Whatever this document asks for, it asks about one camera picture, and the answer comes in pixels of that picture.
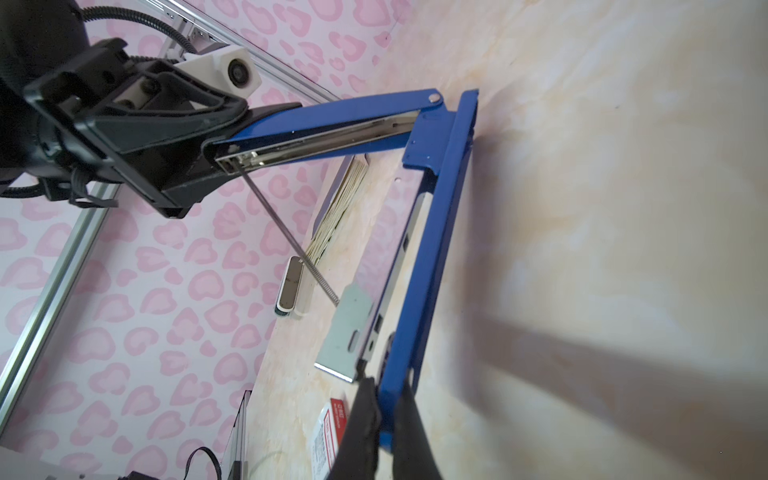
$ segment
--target beige marbled surface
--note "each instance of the beige marbled surface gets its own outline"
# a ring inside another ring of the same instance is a hole
[[[759,0],[415,6],[371,91],[481,92],[416,396],[446,478],[768,478],[766,25]],[[323,264],[339,291],[392,158]],[[308,476],[353,396],[312,367],[321,295],[270,341],[251,478]]]

